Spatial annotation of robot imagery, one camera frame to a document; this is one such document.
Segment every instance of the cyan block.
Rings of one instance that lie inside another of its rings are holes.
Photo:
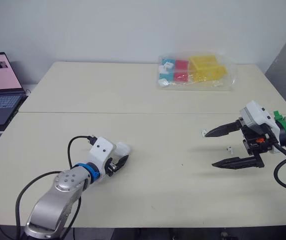
[[[175,59],[163,58],[158,68],[159,79],[166,79],[168,82],[173,81],[175,70]]]

